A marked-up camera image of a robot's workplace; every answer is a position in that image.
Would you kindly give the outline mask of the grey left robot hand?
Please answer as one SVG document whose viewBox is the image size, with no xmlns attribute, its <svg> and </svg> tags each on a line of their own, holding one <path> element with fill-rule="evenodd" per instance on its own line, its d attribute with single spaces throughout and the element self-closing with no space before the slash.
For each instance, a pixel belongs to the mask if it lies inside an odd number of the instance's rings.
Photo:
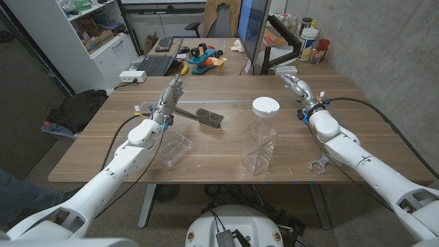
<svg viewBox="0 0 439 247">
<path fill-rule="evenodd" d="M 165 90 L 158 97 L 156 106 L 149 119 L 158 124 L 162 124 L 174 112 L 179 98 L 183 94 L 182 80 L 176 74 Z"/>
</svg>

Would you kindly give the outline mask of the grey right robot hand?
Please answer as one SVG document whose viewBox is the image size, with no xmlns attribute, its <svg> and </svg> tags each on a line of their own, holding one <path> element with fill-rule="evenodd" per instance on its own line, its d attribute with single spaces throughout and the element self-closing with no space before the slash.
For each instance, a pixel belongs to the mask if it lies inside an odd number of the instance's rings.
<svg viewBox="0 0 439 247">
<path fill-rule="evenodd" d="M 325 107 L 316 99 L 311 87 L 304 81 L 288 73 L 281 74 L 286 85 L 285 87 L 293 92 L 302 102 L 309 115 L 324 110 Z"/>
</svg>

